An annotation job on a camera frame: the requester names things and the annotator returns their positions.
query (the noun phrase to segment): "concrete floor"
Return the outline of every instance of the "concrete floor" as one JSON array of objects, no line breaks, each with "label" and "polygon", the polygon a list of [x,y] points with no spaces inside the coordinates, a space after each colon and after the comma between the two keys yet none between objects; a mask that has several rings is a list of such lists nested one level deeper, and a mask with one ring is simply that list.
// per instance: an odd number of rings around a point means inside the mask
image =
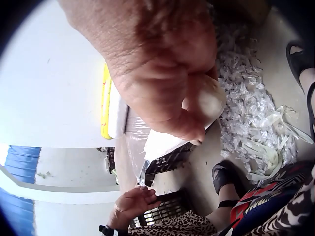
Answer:
[{"label": "concrete floor", "polygon": [[[275,106],[284,104],[299,112],[299,119],[289,122],[309,134],[306,98],[291,74],[285,55],[287,43],[296,39],[296,34],[277,10],[272,9],[264,25],[253,30],[253,36],[258,40],[257,58],[261,61],[261,68],[264,70],[263,83],[272,95]],[[203,144],[196,147],[183,168],[157,174],[152,186],[156,189],[157,195],[184,187],[199,215],[206,216],[216,209],[218,196],[212,184],[211,170],[223,159],[219,148],[220,136],[219,123],[215,122]],[[298,160],[314,159],[314,145],[301,140],[296,140],[296,145]],[[232,157],[232,161],[245,171],[240,160]]]}]

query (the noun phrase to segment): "black sandal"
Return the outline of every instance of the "black sandal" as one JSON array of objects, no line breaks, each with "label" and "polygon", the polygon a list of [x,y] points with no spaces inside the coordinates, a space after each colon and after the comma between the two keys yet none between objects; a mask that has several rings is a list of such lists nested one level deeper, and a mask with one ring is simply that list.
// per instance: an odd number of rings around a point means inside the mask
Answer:
[{"label": "black sandal", "polygon": [[310,119],[310,130],[311,130],[311,137],[313,139],[313,141],[315,141],[315,134],[314,134],[314,115],[313,115],[313,109],[312,109],[312,105],[311,105],[311,99],[312,99],[312,94],[314,92],[314,85],[315,83],[313,82],[310,86],[310,88],[308,89],[308,93],[307,93],[307,97],[306,97],[306,103],[307,103],[307,110],[308,110],[308,116]]},{"label": "black sandal", "polygon": [[[235,165],[229,160],[223,160],[219,164],[216,164],[212,169],[212,177],[214,177],[215,172],[216,176],[213,178],[213,185],[215,187],[215,192],[219,194],[220,189],[229,183],[234,184],[235,190],[239,196],[242,198],[246,189],[242,184],[239,174],[235,170]],[[219,203],[218,208],[220,207],[234,207],[238,203],[238,200],[227,200]]]},{"label": "black sandal", "polygon": [[[292,47],[299,47],[302,49],[300,52],[295,52],[290,54]],[[306,52],[304,50],[304,45],[300,41],[291,41],[288,43],[286,47],[286,56],[288,60],[289,67],[291,69],[291,72],[296,80],[296,82],[299,84],[299,86],[302,88],[301,82],[300,82],[300,74],[303,70],[308,68],[314,67],[314,57],[309,54],[309,52]]]},{"label": "black sandal", "polygon": [[[302,49],[302,51],[290,54],[292,47],[299,47]],[[304,50],[303,43],[299,41],[291,41],[288,43],[287,48],[286,48],[286,55],[287,55],[287,60],[288,60],[288,64],[291,69],[291,72],[296,82],[299,84],[302,91],[305,93],[300,82],[300,74],[305,69],[314,68],[314,55],[311,55],[309,52],[306,52],[306,50]],[[314,115],[313,115],[313,110],[312,110],[312,105],[311,105],[311,98],[312,98],[313,91],[314,91],[314,83],[310,86],[307,92],[307,97],[306,97],[306,104],[307,104],[307,110],[308,110],[309,121],[310,121],[310,133],[314,141],[315,139],[314,129],[313,129]]]}]

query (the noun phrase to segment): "crate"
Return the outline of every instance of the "crate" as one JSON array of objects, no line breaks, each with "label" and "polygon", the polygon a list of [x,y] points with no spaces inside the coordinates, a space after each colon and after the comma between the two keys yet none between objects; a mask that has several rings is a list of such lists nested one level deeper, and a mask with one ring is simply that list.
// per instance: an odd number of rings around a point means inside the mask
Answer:
[{"label": "crate", "polygon": [[158,196],[157,201],[162,201],[160,206],[138,216],[134,219],[132,226],[153,225],[193,210],[185,190]]},{"label": "crate", "polygon": [[192,147],[191,143],[186,143],[171,153],[152,161],[145,173],[145,185],[151,187],[156,174],[175,170],[187,159]]},{"label": "crate", "polygon": [[112,170],[115,169],[115,161],[114,161],[114,153],[115,153],[115,147],[107,147],[107,163],[109,168],[109,173],[112,174]]}]

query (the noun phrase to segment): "blue wall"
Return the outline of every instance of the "blue wall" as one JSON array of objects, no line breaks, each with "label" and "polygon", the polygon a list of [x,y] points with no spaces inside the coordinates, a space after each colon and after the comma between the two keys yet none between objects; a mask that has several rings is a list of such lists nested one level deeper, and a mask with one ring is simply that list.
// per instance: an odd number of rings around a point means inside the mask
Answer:
[{"label": "blue wall", "polygon": [[[4,167],[19,181],[35,183],[35,173],[41,148],[11,145]],[[19,198],[0,189],[0,206],[18,236],[35,235],[34,201]]]}]

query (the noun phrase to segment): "leopard print clothing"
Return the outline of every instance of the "leopard print clothing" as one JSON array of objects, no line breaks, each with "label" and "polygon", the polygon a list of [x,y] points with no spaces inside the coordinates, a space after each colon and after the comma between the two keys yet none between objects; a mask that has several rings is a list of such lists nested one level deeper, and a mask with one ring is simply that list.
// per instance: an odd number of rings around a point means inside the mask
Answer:
[{"label": "leopard print clothing", "polygon": [[132,236],[209,236],[217,233],[215,227],[205,218],[188,211],[185,214],[161,221],[154,225],[138,227],[129,230]]}]

